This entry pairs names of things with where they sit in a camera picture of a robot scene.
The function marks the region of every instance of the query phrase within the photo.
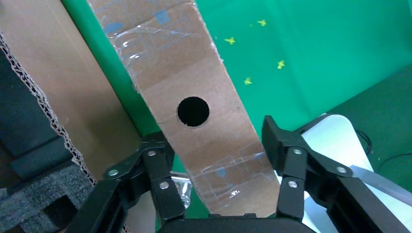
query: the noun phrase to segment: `cardboard box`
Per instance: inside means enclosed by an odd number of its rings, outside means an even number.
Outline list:
[[[190,0],[88,0],[212,213],[268,216],[279,183]]]
[[[60,1],[2,1],[0,25],[3,52],[92,183],[136,151],[136,129]]]

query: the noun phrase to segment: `green backdrop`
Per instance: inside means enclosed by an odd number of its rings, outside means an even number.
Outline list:
[[[372,142],[368,159],[379,175],[412,192],[412,64],[343,104],[332,114],[347,117]],[[360,139],[364,148],[367,142]]]
[[[137,129],[157,131],[86,0],[62,2]],[[264,115],[293,130],[412,63],[408,0],[197,4],[259,135]],[[179,161],[174,169],[183,170]],[[206,215],[193,193],[187,216]]]

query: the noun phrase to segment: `cardboard strip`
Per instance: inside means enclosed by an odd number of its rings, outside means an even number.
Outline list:
[[[212,213],[268,216],[279,183],[188,0],[88,0]]]

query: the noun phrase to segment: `screw head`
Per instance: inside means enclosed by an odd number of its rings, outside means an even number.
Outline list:
[[[182,199],[182,204],[185,207],[185,209],[187,209],[190,206],[190,198],[187,196],[180,196],[180,198]]]
[[[117,171],[116,169],[110,170],[109,171],[109,176],[115,176],[119,173],[119,171]]]
[[[347,173],[347,170],[341,166],[337,167],[336,170],[338,170],[338,172],[340,173]]]
[[[291,188],[297,188],[297,183],[295,181],[289,181],[288,182],[289,187]]]
[[[167,189],[169,187],[169,183],[167,183],[166,181],[163,181],[162,183],[160,183],[159,186],[161,189]]]

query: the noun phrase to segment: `metal bar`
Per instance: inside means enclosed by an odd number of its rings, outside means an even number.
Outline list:
[[[183,217],[186,209],[171,178],[152,181],[151,194],[160,225]]]
[[[339,192],[327,214],[339,232],[409,232],[360,179],[338,181]]]
[[[289,147],[286,153],[283,177],[291,176],[298,179],[306,179],[306,167],[308,154],[299,147]]]
[[[401,186],[362,167],[352,165],[350,168],[354,172],[354,177],[361,179],[364,183],[412,207],[412,193]]]
[[[113,223],[105,224],[104,220],[117,219],[119,217],[118,214],[121,214],[120,210],[116,210],[117,214],[115,215],[110,212],[112,210],[111,206],[118,207],[121,205],[120,199],[116,198],[118,197],[116,189],[119,183],[119,180],[98,182],[82,208],[77,212],[66,232],[100,233],[106,232],[108,227],[113,226]]]
[[[314,233],[303,223],[290,218],[211,216],[207,219],[177,219],[158,233]]]
[[[143,162],[149,174],[150,181],[170,177],[170,170],[166,155],[157,149],[145,150]]]
[[[302,222],[304,212],[305,180],[283,177],[277,200],[276,217],[288,217]]]

